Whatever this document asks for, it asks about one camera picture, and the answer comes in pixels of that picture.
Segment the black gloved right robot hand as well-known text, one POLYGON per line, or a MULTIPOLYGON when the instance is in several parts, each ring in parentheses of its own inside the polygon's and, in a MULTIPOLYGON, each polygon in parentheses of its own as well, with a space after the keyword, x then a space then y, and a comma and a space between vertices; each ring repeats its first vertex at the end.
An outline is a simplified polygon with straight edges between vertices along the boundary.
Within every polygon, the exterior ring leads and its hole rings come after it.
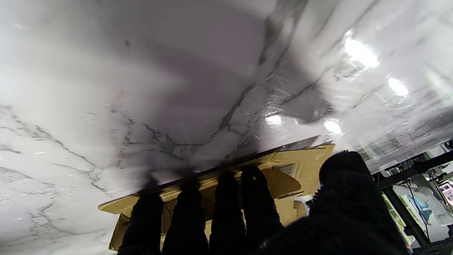
POLYGON ((406 242, 359 153, 342 151, 319 171, 309 215, 283 226, 257 166, 218 178, 210 237, 197 182, 182 186, 164 244, 163 199, 143 190, 119 255, 409 255, 406 242))

